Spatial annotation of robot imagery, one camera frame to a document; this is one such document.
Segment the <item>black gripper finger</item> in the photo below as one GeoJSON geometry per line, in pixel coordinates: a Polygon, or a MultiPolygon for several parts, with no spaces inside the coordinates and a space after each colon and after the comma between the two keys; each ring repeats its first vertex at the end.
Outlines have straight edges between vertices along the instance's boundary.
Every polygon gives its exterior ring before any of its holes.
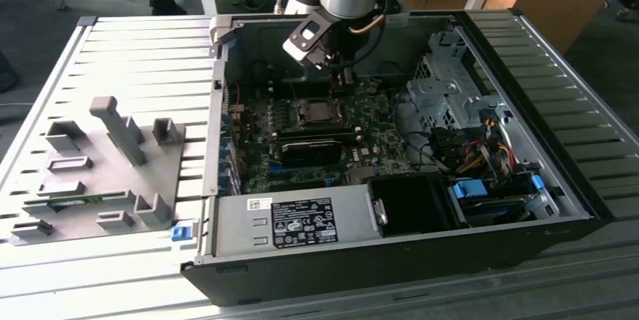
{"type": "Polygon", "coordinates": [[[347,91],[357,86],[358,76],[357,76],[357,72],[354,71],[354,67],[339,68],[334,72],[334,76],[335,76],[335,82],[334,82],[335,91],[347,91]]]}

